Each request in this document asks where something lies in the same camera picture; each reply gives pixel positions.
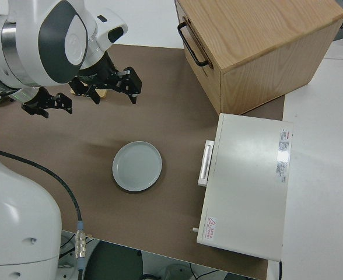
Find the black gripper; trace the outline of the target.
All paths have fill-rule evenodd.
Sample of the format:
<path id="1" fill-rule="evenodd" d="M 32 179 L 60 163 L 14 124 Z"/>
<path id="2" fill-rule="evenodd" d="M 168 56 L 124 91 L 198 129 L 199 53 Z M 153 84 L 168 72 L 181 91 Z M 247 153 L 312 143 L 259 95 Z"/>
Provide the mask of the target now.
<path id="1" fill-rule="evenodd" d="M 48 118 L 49 113 L 46 109 L 50 108 L 65 110 L 72 114 L 72 100 L 63 93 L 53 96 L 49 94 L 46 88 L 39 88 L 36 95 L 28 103 L 22 103 L 21 108 L 31 116 L 40 115 Z"/>
<path id="2" fill-rule="evenodd" d="M 78 77 L 74 77 L 68 85 L 75 95 L 89 97 L 95 104 L 100 104 L 96 89 L 114 89 L 117 86 L 120 92 L 129 97 L 132 104 L 137 102 L 137 96 L 142 89 L 142 81 L 135 69 L 129 66 L 118 71 L 110 57 L 101 57 L 94 65 L 81 69 Z"/>

